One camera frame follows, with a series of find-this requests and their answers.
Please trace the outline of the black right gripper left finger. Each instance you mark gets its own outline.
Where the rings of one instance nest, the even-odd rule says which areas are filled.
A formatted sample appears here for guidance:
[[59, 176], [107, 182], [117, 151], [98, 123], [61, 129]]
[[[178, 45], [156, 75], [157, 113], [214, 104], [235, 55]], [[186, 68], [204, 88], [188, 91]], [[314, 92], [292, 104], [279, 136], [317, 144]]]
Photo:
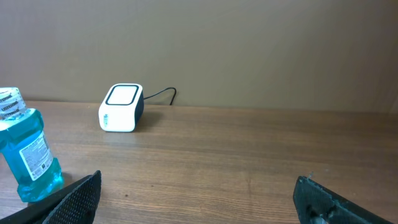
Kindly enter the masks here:
[[101, 171], [2, 218], [2, 224], [92, 224], [101, 197]]

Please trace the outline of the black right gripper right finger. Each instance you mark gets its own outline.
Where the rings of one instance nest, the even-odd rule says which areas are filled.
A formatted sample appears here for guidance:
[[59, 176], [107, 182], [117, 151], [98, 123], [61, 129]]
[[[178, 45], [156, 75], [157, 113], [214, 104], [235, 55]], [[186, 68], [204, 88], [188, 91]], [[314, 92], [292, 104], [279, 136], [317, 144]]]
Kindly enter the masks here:
[[293, 201], [301, 224], [391, 224], [305, 176], [296, 181]]

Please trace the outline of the blue mouthwash bottle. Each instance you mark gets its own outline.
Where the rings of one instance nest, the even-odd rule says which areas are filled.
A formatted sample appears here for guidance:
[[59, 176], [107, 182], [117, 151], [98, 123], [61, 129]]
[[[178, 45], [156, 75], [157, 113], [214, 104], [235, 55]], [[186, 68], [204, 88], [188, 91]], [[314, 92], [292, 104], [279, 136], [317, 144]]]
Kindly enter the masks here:
[[63, 188], [62, 169], [45, 137], [41, 112], [26, 107], [17, 87], [1, 88], [1, 153], [23, 202], [38, 202]]

